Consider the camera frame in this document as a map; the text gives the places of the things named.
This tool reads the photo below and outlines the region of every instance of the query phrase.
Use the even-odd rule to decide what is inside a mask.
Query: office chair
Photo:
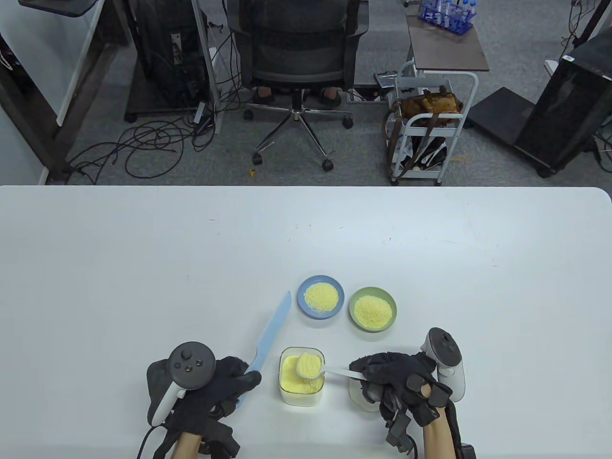
[[[250,108],[286,113],[284,120],[255,148],[253,164],[262,164],[261,152],[290,120],[300,122],[323,155],[323,170],[334,163],[305,115],[335,116],[350,129],[353,114],[340,110],[304,107],[307,89],[336,87],[348,90],[355,79],[359,38],[368,30],[367,0],[229,0],[228,25],[234,32],[240,54],[242,84],[289,89],[291,107],[249,103]],[[246,110],[245,119],[253,119]]]

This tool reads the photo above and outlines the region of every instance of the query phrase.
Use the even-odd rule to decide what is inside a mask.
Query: blue test tube rack
[[[470,8],[455,5],[454,1],[448,5],[448,14],[446,8],[442,0],[423,0],[419,7],[419,19],[457,35],[463,35],[472,28],[476,13],[472,13]]]

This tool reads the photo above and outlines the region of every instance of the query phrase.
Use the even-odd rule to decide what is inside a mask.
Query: black glove
[[[448,386],[431,375],[436,362],[425,353],[374,354],[355,360],[349,368],[368,379],[361,382],[363,395],[372,403],[380,402],[380,412],[386,421],[391,421],[397,411],[410,410],[414,420],[421,427],[426,426],[439,418],[435,408],[445,407],[452,394]],[[431,385],[428,398],[420,391],[424,384]]]
[[[174,412],[163,424],[168,432],[154,459],[163,458],[182,432],[201,436],[205,446],[201,452],[210,453],[212,459],[236,457],[240,445],[232,437],[232,429],[218,420],[233,413],[238,397],[261,382],[258,371],[244,374],[247,367],[236,357],[218,360],[215,374],[208,384],[197,390],[188,390],[182,400],[177,400]]]

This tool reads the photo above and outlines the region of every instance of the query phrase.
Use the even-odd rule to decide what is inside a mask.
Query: white cart
[[[415,123],[420,120],[431,118],[432,114],[424,113],[412,117],[409,120],[402,121],[400,137],[395,149],[391,164],[391,175],[390,181],[392,185],[399,184],[400,179],[420,179],[420,180],[434,180],[435,185],[440,186],[444,173],[449,166],[452,159],[453,153],[455,152],[455,146],[463,130],[463,124],[468,117],[469,109],[472,107],[476,91],[478,90],[479,79],[474,72],[462,72],[462,71],[437,71],[437,70],[417,70],[414,60],[406,62],[398,72],[398,76],[395,79],[395,92],[389,93],[387,101],[391,106],[397,99],[405,99],[412,95],[423,94],[424,89],[429,89],[431,92],[439,91],[440,86],[445,86],[449,92],[452,92],[452,86],[448,76],[451,75],[463,75],[472,79],[472,86],[467,101],[463,101],[463,111],[460,114],[440,114],[441,119],[454,120],[448,127],[434,128],[431,131],[428,145],[424,152],[427,151],[427,147],[437,137],[444,137],[445,142],[440,147],[427,153],[426,157],[417,158],[415,164],[421,164],[421,166],[414,167],[414,170],[405,171],[402,163],[406,163],[413,155],[412,148],[412,137],[419,136],[425,137],[427,134],[426,127],[417,127]],[[387,135],[390,135],[393,125],[395,123],[395,115],[391,115],[386,124]],[[449,139],[452,139],[450,147],[447,146]],[[446,149],[446,158],[439,164],[435,161],[435,158],[440,157],[439,154],[444,152]]]

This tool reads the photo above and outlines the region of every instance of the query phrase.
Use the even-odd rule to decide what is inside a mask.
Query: brown bag
[[[387,121],[392,113],[399,110],[399,117],[395,120],[393,131],[391,136],[387,135]],[[452,119],[442,118],[440,119],[441,113],[461,113],[463,110],[463,103],[457,99],[457,96],[452,92],[448,92],[446,87],[440,86],[440,92],[430,92],[425,90],[423,95],[411,97],[410,99],[398,99],[396,100],[385,117],[382,120],[382,135],[388,141],[387,144],[387,164],[389,167],[392,166],[393,155],[397,142],[400,138],[401,122],[402,120],[410,120],[413,116],[417,116],[422,113],[431,113],[431,118],[418,120],[414,125],[417,127],[426,127],[427,132],[425,137],[420,143],[419,150],[412,153],[412,159],[404,166],[404,172],[400,175],[403,177],[409,170],[411,170],[414,164],[418,161],[419,157],[423,154],[427,148],[427,143],[431,137],[431,131],[436,127],[446,127],[448,124],[453,122]]]

